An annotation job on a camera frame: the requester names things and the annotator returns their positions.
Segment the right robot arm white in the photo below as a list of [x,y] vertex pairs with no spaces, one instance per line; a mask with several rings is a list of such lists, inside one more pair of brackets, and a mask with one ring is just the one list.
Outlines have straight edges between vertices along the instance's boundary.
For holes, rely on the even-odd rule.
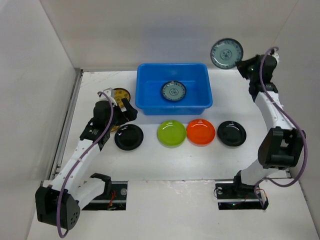
[[255,185],[270,175],[297,165],[306,139],[293,120],[283,114],[279,92],[271,81],[279,61],[277,54],[256,55],[236,62],[241,76],[249,81],[249,94],[264,119],[267,134],[257,151],[257,159],[233,178],[232,193],[239,198],[253,191]]

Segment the blue floral plate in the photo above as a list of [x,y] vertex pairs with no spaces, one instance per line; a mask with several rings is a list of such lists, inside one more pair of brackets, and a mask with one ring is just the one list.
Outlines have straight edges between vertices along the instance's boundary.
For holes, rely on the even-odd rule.
[[172,80],[164,83],[160,93],[165,100],[178,102],[186,96],[187,88],[182,82]]
[[210,59],[219,69],[229,70],[243,59],[242,45],[233,38],[223,38],[217,41],[211,48]]

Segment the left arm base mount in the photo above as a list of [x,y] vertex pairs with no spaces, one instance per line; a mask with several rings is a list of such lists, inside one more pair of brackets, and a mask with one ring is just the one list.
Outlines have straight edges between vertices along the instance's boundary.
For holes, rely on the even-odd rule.
[[125,211],[127,207],[128,182],[113,181],[109,193],[94,198],[83,211]]

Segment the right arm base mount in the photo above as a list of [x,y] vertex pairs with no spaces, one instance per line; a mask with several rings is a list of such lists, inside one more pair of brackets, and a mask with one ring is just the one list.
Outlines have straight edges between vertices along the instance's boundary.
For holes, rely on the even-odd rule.
[[215,182],[213,194],[219,210],[263,210],[269,206],[269,199],[264,189],[253,187],[236,191],[233,180]]

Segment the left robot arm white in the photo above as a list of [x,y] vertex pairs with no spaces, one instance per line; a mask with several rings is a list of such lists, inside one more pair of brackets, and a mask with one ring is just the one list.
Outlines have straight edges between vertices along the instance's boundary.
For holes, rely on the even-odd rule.
[[40,186],[35,193],[38,221],[57,227],[61,238],[76,225],[81,210],[93,199],[115,195],[110,176],[94,173],[86,181],[82,178],[109,140],[111,129],[137,118],[138,112],[129,101],[126,98],[121,101],[125,111],[110,97],[95,104],[93,117],[67,164],[48,185]]

